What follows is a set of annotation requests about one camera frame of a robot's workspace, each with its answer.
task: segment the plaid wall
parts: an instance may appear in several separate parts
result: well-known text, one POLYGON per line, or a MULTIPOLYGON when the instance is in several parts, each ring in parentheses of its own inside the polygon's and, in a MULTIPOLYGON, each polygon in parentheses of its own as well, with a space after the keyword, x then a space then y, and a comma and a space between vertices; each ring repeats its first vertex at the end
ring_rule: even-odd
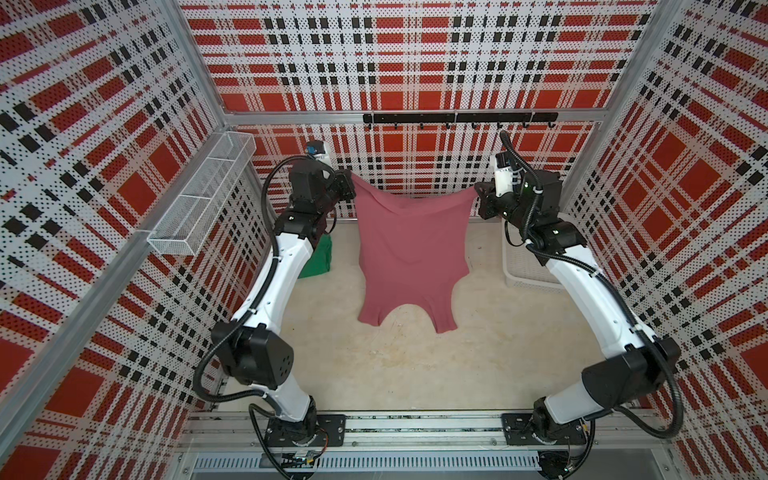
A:
MULTIPOLYGON (((0 2, 0 396, 213 129, 161 10, 0 2)), ((150 256, 0 478, 160 478, 208 329, 263 245, 240 184, 197 257, 150 256)), ((207 385, 217 381, 209 367, 207 385)))
MULTIPOLYGON (((643 321, 683 354, 696 478, 768 465, 768 5, 692 2, 573 205, 643 321)), ((669 415, 666 390, 652 398, 669 415)))
MULTIPOLYGON (((532 124, 505 127, 520 155, 536 168, 566 178, 592 130, 588 122, 558 122, 553 128, 532 124)), ((496 124, 242 126, 256 138, 253 162, 262 178, 285 157, 303 151, 307 141, 324 140, 334 151, 336 166, 350 168, 382 190, 411 197, 442 195, 492 180, 489 158, 502 150, 496 124)), ((280 212, 288 204, 286 169, 269 190, 280 212)), ((472 215, 477 215, 475 202, 472 215)), ((356 217, 354 202, 337 206, 340 217, 356 217)))
POLYGON ((602 107, 657 4, 180 3, 229 111, 602 107))

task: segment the green cloth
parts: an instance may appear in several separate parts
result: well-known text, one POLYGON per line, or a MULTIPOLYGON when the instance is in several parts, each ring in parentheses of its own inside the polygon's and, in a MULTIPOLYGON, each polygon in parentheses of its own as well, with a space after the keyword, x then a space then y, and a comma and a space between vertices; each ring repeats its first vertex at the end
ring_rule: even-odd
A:
POLYGON ((323 235, 317 242, 317 248, 312 252, 310 259, 304 264, 299 278, 320 275, 331 270, 331 248, 333 242, 330 235, 323 235))

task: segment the white plastic basket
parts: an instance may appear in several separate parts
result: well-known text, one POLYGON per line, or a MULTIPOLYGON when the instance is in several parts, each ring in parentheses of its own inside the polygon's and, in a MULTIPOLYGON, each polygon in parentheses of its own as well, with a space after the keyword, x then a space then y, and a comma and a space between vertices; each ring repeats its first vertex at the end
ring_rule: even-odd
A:
POLYGON ((251 134, 228 131, 219 135, 213 150, 149 236, 149 243, 161 255, 197 255, 256 150, 251 134))
MULTIPOLYGON (((502 266, 507 286, 527 286, 551 292, 562 292, 564 287, 558 282, 547 267, 541 266, 533 253, 525 246, 513 247, 507 243, 504 235, 504 222, 500 223, 502 232, 502 266)), ((509 226, 509 240, 520 243, 518 229, 509 226)))

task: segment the laundry basket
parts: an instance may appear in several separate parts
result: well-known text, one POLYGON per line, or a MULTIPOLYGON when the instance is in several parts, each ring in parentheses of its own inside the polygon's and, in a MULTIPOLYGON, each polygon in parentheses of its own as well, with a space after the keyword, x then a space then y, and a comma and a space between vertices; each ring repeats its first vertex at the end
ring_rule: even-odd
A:
MULTIPOLYGON (((504 235, 504 222, 500 223, 502 234, 502 265, 507 286, 527 286, 551 292, 562 292, 564 287, 558 282, 547 267, 541 266, 536 256, 525 246, 513 247, 507 243, 504 235)), ((509 226, 509 240, 520 243, 518 229, 509 226)))

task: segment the pink garment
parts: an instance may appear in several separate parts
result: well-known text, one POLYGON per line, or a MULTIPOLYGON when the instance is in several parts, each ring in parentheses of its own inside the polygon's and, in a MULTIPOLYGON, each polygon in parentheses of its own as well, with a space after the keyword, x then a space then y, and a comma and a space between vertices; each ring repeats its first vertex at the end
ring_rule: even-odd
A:
POLYGON ((357 319, 373 326, 404 303, 422 307, 437 333, 456 329, 453 286, 469 273, 464 239, 474 189, 442 197, 392 195, 352 175, 366 301, 357 319))

